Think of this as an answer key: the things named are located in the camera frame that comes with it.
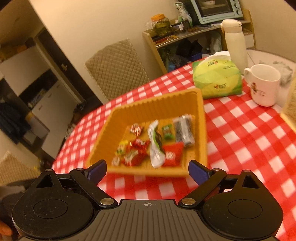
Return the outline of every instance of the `triangular cutout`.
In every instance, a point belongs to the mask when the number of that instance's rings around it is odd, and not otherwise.
[[[247,175],[244,179],[244,183],[242,185],[244,188],[259,188],[256,182],[250,175]]]
[[[42,181],[37,185],[37,188],[49,188],[54,184],[52,183],[52,178],[50,175],[46,175]]]

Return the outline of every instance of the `thermos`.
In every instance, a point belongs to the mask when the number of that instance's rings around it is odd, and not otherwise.
[[[237,68],[244,73],[248,67],[247,47],[242,23],[235,19],[225,19],[221,23],[221,29],[225,33],[225,40],[231,60]]]

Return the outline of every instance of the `jar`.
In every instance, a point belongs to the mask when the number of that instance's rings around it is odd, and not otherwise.
[[[157,14],[151,18],[153,28],[159,36],[165,36],[172,33],[170,21],[163,14]]]

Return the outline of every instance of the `metal pin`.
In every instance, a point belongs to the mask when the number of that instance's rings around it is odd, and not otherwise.
[[[112,205],[113,203],[115,203],[114,199],[113,198],[103,198],[101,199],[100,201],[101,204],[105,205],[105,206],[109,206],[109,205]]]
[[[193,205],[195,200],[193,198],[184,198],[181,201],[184,205]]]

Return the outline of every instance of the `yellow plastic tray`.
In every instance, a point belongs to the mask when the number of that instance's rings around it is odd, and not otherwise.
[[[126,167],[121,164],[115,167],[111,164],[114,152],[122,140],[134,140],[136,136],[129,132],[134,123],[144,126],[140,139],[148,140],[147,129],[151,122],[159,120],[158,131],[162,135],[161,127],[173,124],[173,118],[184,114],[192,115],[192,133],[195,145],[184,148],[183,158],[179,167],[153,168],[150,158],[147,157],[140,166]],[[163,140],[163,145],[174,142]],[[94,148],[87,160],[87,167],[104,159],[108,172],[121,174],[180,177],[188,176],[188,163],[197,160],[207,166],[207,134],[203,99],[200,89],[179,91],[163,96],[141,100],[135,103],[115,108],[103,126]]]

